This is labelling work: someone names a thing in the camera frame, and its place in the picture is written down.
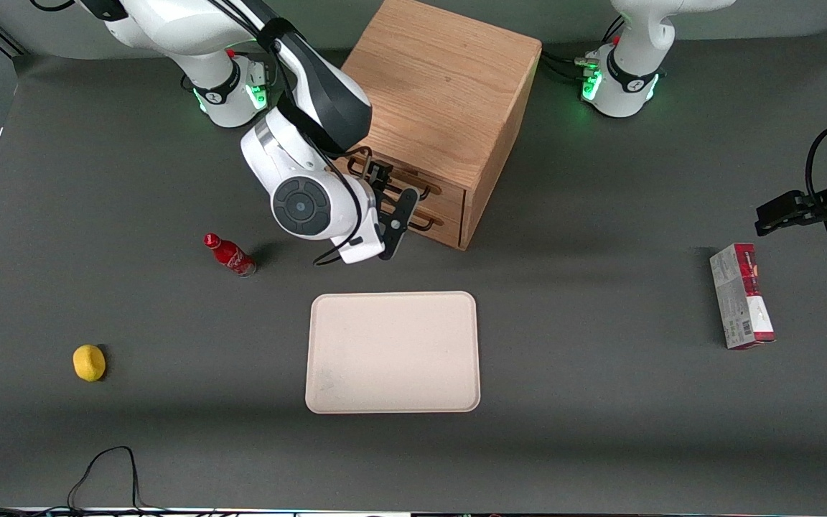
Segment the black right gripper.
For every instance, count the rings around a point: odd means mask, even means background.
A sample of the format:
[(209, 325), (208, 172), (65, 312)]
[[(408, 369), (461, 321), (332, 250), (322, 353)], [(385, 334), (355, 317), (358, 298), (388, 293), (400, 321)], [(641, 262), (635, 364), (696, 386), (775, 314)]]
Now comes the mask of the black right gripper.
[(370, 161), (365, 165), (365, 180), (376, 191), (378, 237), (383, 246), (378, 254), (381, 261), (390, 261), (409, 228), (411, 217), (420, 202), (417, 189), (401, 189), (391, 184), (393, 165), (384, 161)]

